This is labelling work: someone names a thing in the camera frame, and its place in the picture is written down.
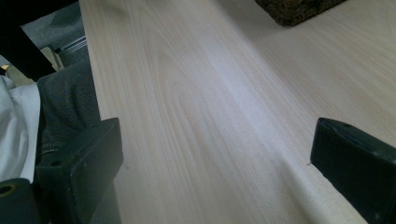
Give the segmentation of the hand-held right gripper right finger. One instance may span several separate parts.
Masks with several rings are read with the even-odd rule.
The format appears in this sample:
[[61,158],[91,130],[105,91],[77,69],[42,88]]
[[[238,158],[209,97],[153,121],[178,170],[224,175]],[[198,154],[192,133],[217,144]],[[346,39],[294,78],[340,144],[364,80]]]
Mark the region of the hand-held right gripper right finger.
[[396,224],[396,147],[320,118],[310,161],[369,224]]

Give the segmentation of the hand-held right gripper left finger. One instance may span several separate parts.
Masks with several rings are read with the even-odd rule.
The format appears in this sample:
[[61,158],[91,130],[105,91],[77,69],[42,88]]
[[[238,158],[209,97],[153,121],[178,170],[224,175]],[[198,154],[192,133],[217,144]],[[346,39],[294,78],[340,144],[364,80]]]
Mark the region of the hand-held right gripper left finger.
[[78,133],[35,167],[39,186],[53,195],[53,224],[88,224],[123,162],[120,122],[106,119]]

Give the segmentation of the dark grey fabric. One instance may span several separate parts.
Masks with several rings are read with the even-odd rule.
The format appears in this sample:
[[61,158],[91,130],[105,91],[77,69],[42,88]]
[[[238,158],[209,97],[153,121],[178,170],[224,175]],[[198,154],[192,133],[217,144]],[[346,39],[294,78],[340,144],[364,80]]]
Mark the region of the dark grey fabric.
[[42,77],[36,84],[41,100],[36,150],[40,161],[101,118],[89,60]]

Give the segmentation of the white cloth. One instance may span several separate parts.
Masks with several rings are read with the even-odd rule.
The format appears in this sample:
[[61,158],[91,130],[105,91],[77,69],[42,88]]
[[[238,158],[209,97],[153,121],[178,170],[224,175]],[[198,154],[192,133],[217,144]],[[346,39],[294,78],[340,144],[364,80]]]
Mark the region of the white cloth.
[[34,180],[40,95],[35,83],[17,87],[0,76],[0,181]]

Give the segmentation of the black furniture leg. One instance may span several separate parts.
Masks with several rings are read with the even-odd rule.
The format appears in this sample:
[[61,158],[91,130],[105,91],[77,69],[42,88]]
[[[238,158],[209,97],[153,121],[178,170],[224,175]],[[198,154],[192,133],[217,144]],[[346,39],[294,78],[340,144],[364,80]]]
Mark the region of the black furniture leg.
[[55,69],[21,26],[78,0],[0,0],[0,55],[28,78],[38,81]]

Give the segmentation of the dark woven basket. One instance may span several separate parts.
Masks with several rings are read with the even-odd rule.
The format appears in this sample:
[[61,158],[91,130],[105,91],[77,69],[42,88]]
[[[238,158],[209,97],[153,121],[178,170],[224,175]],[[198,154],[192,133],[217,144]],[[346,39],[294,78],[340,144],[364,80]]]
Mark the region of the dark woven basket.
[[346,0],[254,0],[282,26],[295,26]]

